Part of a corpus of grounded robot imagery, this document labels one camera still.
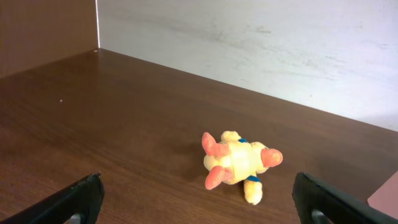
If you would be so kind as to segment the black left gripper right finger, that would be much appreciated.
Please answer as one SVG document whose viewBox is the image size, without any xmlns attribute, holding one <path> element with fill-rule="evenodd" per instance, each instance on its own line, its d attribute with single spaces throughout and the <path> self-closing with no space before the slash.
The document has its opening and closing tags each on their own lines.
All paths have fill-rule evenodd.
<svg viewBox="0 0 398 224">
<path fill-rule="evenodd" d="M 397 224 L 397 219 L 304 172 L 295 177 L 292 198 L 301 223 Z"/>
</svg>

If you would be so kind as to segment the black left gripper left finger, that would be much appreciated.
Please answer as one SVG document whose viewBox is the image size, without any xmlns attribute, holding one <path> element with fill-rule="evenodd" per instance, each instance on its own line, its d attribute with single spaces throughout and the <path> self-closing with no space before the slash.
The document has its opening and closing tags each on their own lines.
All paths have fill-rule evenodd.
<svg viewBox="0 0 398 224">
<path fill-rule="evenodd" d="M 79 215 L 81 223 L 95 224 L 104 199 L 100 175 L 87 175 L 1 224 L 65 223 L 73 215 Z"/>
</svg>

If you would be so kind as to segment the pink cardboard box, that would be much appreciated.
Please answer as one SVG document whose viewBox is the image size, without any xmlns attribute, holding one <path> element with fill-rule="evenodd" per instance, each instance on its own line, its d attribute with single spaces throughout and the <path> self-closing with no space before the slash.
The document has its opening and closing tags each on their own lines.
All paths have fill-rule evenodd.
<svg viewBox="0 0 398 224">
<path fill-rule="evenodd" d="M 398 173 L 391 176 L 369 198 L 370 207 L 395 219 L 398 217 Z"/>
</svg>

